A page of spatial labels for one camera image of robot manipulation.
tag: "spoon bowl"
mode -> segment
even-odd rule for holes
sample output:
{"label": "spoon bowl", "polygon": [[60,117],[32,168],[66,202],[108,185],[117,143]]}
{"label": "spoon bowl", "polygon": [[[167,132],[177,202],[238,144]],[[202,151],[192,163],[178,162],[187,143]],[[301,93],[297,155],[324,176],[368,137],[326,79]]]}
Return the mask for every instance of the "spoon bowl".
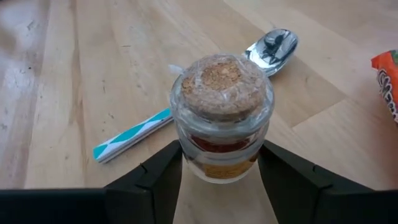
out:
{"label": "spoon bowl", "polygon": [[286,29],[274,29],[246,49],[243,55],[262,68],[270,77],[277,73],[293,55],[299,38]]}

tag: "metal spoon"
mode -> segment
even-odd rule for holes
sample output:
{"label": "metal spoon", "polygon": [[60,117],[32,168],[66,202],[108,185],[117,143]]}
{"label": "metal spoon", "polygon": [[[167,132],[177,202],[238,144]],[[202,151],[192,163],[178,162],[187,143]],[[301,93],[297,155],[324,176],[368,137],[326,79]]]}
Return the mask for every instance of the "metal spoon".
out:
{"label": "metal spoon", "polygon": [[299,38],[292,31],[274,29],[252,44],[243,55],[260,66],[270,77],[289,61],[298,42]]}
{"label": "metal spoon", "polygon": [[[287,63],[296,49],[298,40],[297,35],[292,31],[275,29],[252,44],[243,55],[258,64],[269,77]],[[170,109],[166,108],[146,121],[96,146],[93,149],[93,157],[98,162],[108,162],[172,120]]]}

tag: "wooden table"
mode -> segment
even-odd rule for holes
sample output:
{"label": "wooden table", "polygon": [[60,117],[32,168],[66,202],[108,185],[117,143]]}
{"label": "wooden table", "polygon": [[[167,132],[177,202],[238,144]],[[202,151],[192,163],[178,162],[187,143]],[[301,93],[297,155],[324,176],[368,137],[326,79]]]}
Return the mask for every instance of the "wooden table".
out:
{"label": "wooden table", "polygon": [[[176,139],[173,124],[109,164],[93,146],[168,106],[175,76],[273,27],[300,37],[276,77],[267,139],[374,189],[398,187],[398,130],[370,59],[398,48],[393,0],[0,1],[0,188],[100,187]],[[276,223],[259,172],[183,172],[175,223]]]}

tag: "spoon handle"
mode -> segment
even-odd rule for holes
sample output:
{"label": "spoon handle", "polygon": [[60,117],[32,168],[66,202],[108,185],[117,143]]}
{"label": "spoon handle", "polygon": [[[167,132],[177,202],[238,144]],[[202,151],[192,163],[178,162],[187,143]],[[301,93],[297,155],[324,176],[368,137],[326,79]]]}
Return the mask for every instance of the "spoon handle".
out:
{"label": "spoon handle", "polygon": [[171,120],[170,108],[166,108],[149,119],[94,147],[94,159],[101,163],[110,161],[154,131],[168,124]]}

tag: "jar lid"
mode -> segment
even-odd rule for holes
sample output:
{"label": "jar lid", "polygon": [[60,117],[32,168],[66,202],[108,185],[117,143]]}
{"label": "jar lid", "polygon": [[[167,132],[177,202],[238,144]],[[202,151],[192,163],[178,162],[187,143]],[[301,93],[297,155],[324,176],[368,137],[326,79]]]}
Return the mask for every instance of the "jar lid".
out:
{"label": "jar lid", "polygon": [[216,54],[194,62],[177,78],[170,105],[175,120],[195,132],[251,134],[271,116],[274,92],[254,62]]}

